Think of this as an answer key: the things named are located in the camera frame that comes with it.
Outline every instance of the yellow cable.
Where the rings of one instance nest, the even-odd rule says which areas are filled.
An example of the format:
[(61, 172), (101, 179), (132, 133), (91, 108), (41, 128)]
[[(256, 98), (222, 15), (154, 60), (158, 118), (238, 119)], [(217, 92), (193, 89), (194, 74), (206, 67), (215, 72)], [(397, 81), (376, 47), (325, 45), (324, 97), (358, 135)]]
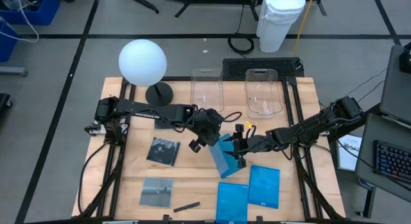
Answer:
[(301, 33), (302, 33), (302, 29), (304, 28), (304, 24), (306, 23), (307, 15), (308, 15), (308, 12), (310, 11), (311, 4), (313, 4), (313, 0), (310, 0), (310, 2), (308, 3), (306, 13), (304, 14), (304, 18), (302, 19), (302, 22), (301, 22), (301, 25), (300, 25), (300, 30), (298, 31), (297, 42), (295, 43), (295, 53), (294, 53), (295, 57), (297, 57), (297, 54), (298, 54), (298, 45), (299, 45), (299, 42), (300, 42), (300, 36), (301, 36)]

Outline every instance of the clear plastic container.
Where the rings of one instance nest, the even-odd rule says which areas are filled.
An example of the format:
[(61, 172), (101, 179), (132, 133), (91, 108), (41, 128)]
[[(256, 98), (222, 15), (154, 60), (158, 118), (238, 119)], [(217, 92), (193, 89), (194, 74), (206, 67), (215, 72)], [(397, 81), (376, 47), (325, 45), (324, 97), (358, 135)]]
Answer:
[(195, 69), (191, 72), (191, 104), (199, 108), (224, 109), (221, 69)]
[(245, 73), (247, 115), (250, 118), (267, 119), (279, 112), (275, 97), (279, 95), (277, 72), (273, 69), (249, 69)]

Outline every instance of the white trash bin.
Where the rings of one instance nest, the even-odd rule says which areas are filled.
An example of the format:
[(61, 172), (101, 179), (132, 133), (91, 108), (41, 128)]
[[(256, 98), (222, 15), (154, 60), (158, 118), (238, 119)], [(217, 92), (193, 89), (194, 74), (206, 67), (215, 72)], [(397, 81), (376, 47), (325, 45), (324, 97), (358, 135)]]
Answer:
[(257, 26), (262, 52), (278, 51), (291, 25), (304, 10), (306, 0), (264, 0)]

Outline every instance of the white cable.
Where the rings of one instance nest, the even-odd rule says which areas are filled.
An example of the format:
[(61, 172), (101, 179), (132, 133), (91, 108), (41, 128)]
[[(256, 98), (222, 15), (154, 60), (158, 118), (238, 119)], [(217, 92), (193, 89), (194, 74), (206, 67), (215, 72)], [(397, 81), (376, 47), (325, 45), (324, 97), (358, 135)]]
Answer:
[(2, 35), (4, 35), (4, 36), (7, 36), (7, 37), (9, 37), (9, 38), (12, 38), (12, 39), (35, 43), (35, 42), (39, 41), (39, 39), (40, 39), (39, 34), (38, 34), (37, 31), (34, 29), (33, 25), (31, 25), (31, 23), (28, 21), (26, 15), (24, 14), (24, 10), (23, 10), (24, 7), (23, 7), (23, 5), (21, 4), (21, 0), (19, 0), (19, 4), (20, 4), (21, 14), (22, 14), (24, 20), (26, 21), (27, 25), (30, 26), (30, 28), (34, 31), (34, 33), (36, 33), (36, 37), (37, 37), (37, 38), (36, 38), (35, 40), (22, 39), (22, 38), (13, 37), (13, 36), (11, 36), (11, 35), (7, 35), (7, 34), (1, 32), (1, 31), (0, 31), (0, 34), (2, 34)]
[(33, 5), (33, 4), (35, 4), (35, 3), (37, 3), (37, 0), (36, 0), (36, 1), (33, 1), (33, 2), (30, 2), (30, 3), (26, 4), (26, 5), (24, 5), (22, 8), (19, 9), (19, 11), (21, 11), (22, 9), (24, 9), (24, 8), (30, 6), (30, 5)]

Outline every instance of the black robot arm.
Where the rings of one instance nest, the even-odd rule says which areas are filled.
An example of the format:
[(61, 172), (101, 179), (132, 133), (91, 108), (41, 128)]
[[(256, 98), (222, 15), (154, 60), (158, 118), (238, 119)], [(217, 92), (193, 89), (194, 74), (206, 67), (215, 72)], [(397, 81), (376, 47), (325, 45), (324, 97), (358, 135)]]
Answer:
[(121, 141), (123, 135), (119, 122), (128, 116), (160, 119), (180, 133), (187, 128), (198, 136), (189, 144), (195, 153), (200, 151), (200, 146), (212, 146), (218, 141), (221, 123), (226, 121), (226, 118), (211, 108), (198, 109), (196, 105), (154, 107), (116, 97), (99, 100), (94, 119), (106, 129), (106, 139)]
[(296, 143), (311, 146), (317, 142), (322, 132), (350, 125), (362, 116), (363, 111), (355, 99), (344, 97), (296, 125), (268, 130), (265, 132), (266, 135), (251, 135), (243, 138), (243, 125), (236, 125), (236, 133), (225, 140), (233, 141), (234, 151), (226, 153), (238, 160), (239, 168), (244, 168), (246, 164), (243, 156), (247, 153), (284, 151), (290, 144)]

